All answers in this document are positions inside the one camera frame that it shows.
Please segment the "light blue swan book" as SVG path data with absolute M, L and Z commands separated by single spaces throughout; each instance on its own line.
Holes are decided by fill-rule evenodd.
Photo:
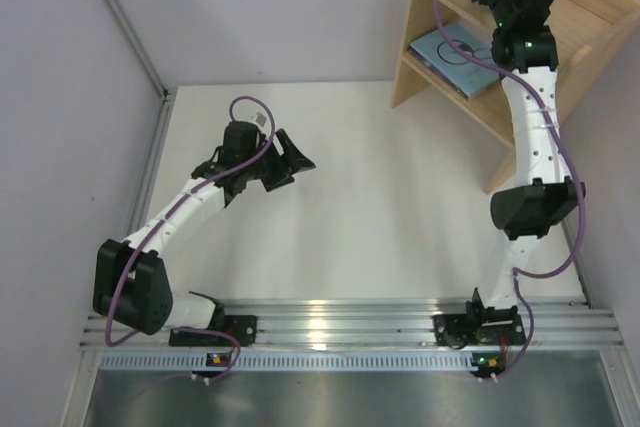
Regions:
M 486 63 L 493 63 L 490 44 L 485 37 L 478 37 L 460 21 L 445 25 L 452 42 L 468 56 Z M 470 98 L 499 81 L 499 74 L 478 66 L 460 56 L 444 39 L 438 29 L 413 40 L 413 47 L 432 65 L 438 67 L 451 79 L 458 82 Z

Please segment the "dark purple galaxy book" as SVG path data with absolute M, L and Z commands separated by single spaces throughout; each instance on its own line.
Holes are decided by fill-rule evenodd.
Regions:
M 457 93 L 462 95 L 465 99 L 469 99 L 471 97 L 466 91 L 464 91 L 461 85 L 455 80 L 451 79 L 447 76 L 443 71 L 441 71 L 438 67 L 432 65 L 429 61 L 427 61 L 419 52 L 417 52 L 413 47 L 409 47 L 407 52 L 416 59 L 422 66 L 424 66 L 429 71 L 433 72 L 438 78 L 440 78 L 447 85 L 452 87 Z

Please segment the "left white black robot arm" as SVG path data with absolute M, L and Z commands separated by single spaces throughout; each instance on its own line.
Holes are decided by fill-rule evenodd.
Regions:
M 171 280 L 173 257 L 251 181 L 271 192 L 315 164 L 279 129 L 267 137 L 257 125 L 232 121 L 212 157 L 198 165 L 180 192 L 155 217 L 121 241 L 98 249 L 92 298 L 95 313 L 153 335 L 162 330 L 221 330 L 224 305 Z

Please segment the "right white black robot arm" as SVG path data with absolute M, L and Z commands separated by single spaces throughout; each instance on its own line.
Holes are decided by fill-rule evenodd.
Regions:
M 515 281 L 550 229 L 584 209 L 586 187 L 559 146 L 558 52 L 547 24 L 554 0 L 473 0 L 495 20 L 491 54 L 511 111 L 516 155 L 513 187 L 495 192 L 490 214 L 499 243 L 485 285 L 466 303 L 459 334 L 469 345 L 524 341 Z

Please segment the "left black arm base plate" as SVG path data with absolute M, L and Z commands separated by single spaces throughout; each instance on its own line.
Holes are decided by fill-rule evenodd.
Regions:
M 213 320 L 208 330 L 215 330 L 235 338 L 241 347 L 253 345 L 257 334 L 257 320 L 254 315 L 225 315 Z M 173 330 L 170 333 L 171 347 L 230 347 L 232 342 L 224 337 L 210 334 Z

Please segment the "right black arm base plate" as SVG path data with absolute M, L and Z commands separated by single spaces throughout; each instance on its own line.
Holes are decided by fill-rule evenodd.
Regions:
M 472 321 L 466 314 L 440 314 L 433 317 L 436 344 L 460 350 L 464 347 L 520 346 L 526 339 L 521 317 L 492 316 Z

